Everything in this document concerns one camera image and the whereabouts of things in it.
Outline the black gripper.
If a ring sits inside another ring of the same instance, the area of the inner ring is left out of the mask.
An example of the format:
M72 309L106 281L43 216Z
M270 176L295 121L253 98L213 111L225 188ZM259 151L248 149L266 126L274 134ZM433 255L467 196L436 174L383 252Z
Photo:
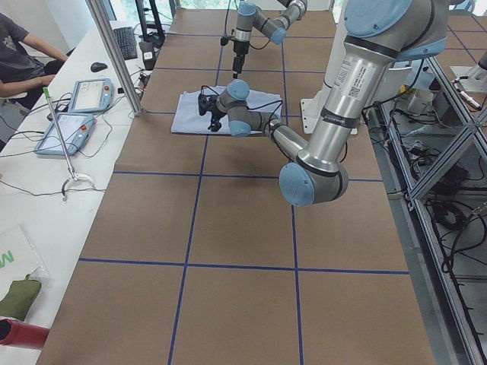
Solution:
M246 55L248 54L250 43L248 41L233 41L233 51L235 53L232 65L233 79L238 79L242 73Z
M220 120L227 114L218 97L207 97L207 110L211 113L208 130L218 132L221 128Z

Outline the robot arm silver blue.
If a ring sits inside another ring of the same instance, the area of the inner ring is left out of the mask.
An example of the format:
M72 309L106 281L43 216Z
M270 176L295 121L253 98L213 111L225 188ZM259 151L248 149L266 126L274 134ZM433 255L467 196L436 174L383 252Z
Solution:
M242 1L238 5L236 26L229 37L235 53L232 65L233 79L237 79L243 71L253 29L257 29L270 42L280 45L290 26L302 19L307 12L306 0L279 1L279 3L286 9L275 19L267 16L252 2Z
M246 81L234 79L217 95L200 94L199 113L210 113L218 131L228 118L230 133L262 132L289 159L279 174L281 193L298 207L330 202L347 189L339 156L361 112L386 70L397 61L439 54L447 36L447 1L350 1L342 8L345 55L309 139L274 113L252 110Z

